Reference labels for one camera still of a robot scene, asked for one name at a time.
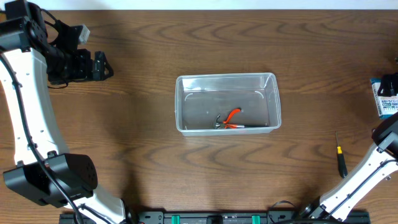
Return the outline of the blue white cardboard box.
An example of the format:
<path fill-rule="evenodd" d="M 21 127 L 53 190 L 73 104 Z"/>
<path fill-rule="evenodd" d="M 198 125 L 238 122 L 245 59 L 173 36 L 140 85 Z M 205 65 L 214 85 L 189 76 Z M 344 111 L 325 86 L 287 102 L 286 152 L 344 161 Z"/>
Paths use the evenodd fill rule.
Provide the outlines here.
<path fill-rule="evenodd" d="M 380 87 L 379 78 L 371 79 L 371 88 L 376 104 L 377 114 L 380 119 L 387 119 L 397 112 L 397 96 L 379 96 L 377 91 Z"/>

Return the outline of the black yellow screwdriver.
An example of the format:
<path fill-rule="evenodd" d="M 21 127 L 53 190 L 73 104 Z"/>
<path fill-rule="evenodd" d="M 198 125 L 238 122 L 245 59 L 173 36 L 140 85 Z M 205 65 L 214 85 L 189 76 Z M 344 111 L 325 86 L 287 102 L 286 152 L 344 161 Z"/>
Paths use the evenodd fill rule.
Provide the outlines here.
<path fill-rule="evenodd" d="M 336 139 L 336 156 L 338 161 L 338 171 L 341 178 L 345 178 L 348 175 L 348 170 L 346 167 L 345 157 L 343 154 L 343 150 L 341 148 L 339 139 L 338 139 L 338 132 L 335 132 L 335 139 Z"/>

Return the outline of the small black-handled claw hammer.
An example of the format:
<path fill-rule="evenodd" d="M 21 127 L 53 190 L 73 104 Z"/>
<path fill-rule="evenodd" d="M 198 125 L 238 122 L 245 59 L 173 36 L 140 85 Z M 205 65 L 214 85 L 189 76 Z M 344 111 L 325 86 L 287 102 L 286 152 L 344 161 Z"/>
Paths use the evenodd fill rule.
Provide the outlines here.
<path fill-rule="evenodd" d="M 221 122 L 221 121 L 218 121 L 219 118 L 220 118 L 220 117 L 218 116 L 217 119 L 216 119 L 216 121 L 215 121 L 215 125 L 214 125 L 214 128 L 215 128 L 215 129 L 223 129 L 223 128 L 221 127 L 222 122 Z M 265 128 L 265 127 L 267 127 L 267 125 L 262 126 L 262 125 L 251 125 L 251 124 L 244 124 L 244 126 L 245 126 L 245 128 Z"/>

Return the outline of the red-handled cutting pliers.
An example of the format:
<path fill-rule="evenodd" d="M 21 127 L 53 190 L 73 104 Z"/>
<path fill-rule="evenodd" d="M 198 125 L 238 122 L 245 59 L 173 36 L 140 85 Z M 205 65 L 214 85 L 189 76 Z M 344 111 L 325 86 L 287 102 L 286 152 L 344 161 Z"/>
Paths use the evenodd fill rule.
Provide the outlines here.
<path fill-rule="evenodd" d="M 232 120 L 233 116 L 240 113 L 241 108 L 233 109 L 230 114 L 228 115 L 227 119 L 222 122 L 221 127 L 223 129 L 237 129 L 237 128 L 245 128 L 243 124 L 232 124 L 230 121 Z"/>

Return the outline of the clear plastic storage container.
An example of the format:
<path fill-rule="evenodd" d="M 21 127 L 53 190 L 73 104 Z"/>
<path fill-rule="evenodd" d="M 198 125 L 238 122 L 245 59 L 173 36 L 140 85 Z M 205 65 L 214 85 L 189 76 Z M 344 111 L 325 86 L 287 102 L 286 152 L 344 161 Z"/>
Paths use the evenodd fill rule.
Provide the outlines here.
<path fill-rule="evenodd" d="M 215 129 L 233 109 L 230 123 L 265 128 Z M 267 134 L 282 125 L 276 76 L 273 73 L 183 75 L 175 83 L 176 128 L 184 136 Z"/>

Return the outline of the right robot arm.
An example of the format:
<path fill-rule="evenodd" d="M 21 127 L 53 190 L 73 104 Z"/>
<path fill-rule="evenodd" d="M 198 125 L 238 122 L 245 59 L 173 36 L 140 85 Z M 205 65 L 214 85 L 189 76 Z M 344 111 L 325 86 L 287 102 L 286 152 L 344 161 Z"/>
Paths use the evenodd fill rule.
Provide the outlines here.
<path fill-rule="evenodd" d="M 397 171 L 397 113 L 373 131 L 372 140 L 363 160 L 335 188 L 305 207 L 299 218 L 343 223 L 364 196 Z"/>

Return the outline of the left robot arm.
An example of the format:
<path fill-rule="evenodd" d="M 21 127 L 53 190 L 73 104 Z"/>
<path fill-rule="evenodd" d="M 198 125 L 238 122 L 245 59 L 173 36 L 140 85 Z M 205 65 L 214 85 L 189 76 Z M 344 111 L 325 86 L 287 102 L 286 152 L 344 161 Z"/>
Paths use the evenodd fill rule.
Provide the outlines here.
<path fill-rule="evenodd" d="M 15 168 L 6 186 L 40 206 L 73 210 L 70 223 L 131 223 L 123 200 L 98 183 L 90 157 L 72 154 L 55 120 L 50 89 L 96 82 L 114 72 L 102 51 L 83 48 L 84 25 L 68 26 L 28 1 L 5 4 L 1 22 L 1 83 L 15 137 Z"/>

